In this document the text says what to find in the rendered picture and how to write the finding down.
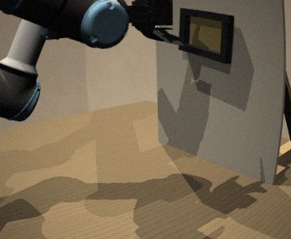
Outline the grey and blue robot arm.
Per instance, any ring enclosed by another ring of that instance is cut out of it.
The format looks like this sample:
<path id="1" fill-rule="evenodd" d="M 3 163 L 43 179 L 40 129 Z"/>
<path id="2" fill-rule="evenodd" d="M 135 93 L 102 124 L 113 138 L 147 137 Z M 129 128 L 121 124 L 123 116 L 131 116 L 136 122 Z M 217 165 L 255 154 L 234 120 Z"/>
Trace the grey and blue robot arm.
<path id="1" fill-rule="evenodd" d="M 22 19 L 0 61 L 0 117 L 15 121 L 26 120 L 37 105 L 36 65 L 46 40 L 74 38 L 108 49 L 124 39 L 129 26 L 117 0 L 0 0 L 0 11 Z"/>

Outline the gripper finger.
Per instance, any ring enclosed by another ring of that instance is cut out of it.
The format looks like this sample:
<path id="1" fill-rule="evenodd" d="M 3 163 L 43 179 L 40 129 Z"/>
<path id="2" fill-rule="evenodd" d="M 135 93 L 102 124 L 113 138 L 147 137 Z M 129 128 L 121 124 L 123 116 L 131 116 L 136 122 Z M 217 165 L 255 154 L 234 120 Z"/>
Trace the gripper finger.
<path id="1" fill-rule="evenodd" d="M 149 39 L 153 39 L 156 41 L 164 41 L 167 43 L 172 43 L 175 45 L 184 45 L 184 43 L 181 42 L 181 38 L 177 35 L 174 35 L 172 33 L 169 33 L 167 30 L 148 30 L 148 29 L 138 29 L 145 37 Z M 174 41 L 179 40 L 179 41 Z"/>

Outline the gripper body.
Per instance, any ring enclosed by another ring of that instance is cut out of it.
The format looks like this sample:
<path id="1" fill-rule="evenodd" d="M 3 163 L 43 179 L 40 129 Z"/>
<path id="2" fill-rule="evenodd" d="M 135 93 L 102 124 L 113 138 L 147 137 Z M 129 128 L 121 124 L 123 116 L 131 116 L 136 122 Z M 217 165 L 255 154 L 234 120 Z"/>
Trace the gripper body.
<path id="1" fill-rule="evenodd" d="M 148 30 L 170 30 L 171 28 L 158 29 L 155 26 L 173 25 L 173 0 L 135 0 L 131 6 L 128 6 L 124 0 L 117 0 L 126 10 L 129 23 L 136 29 Z M 143 7 L 133 7 L 143 6 Z M 135 15 L 135 14 L 147 15 Z M 147 22 L 147 23 L 133 23 Z M 153 25 L 153 26 L 152 26 Z"/>

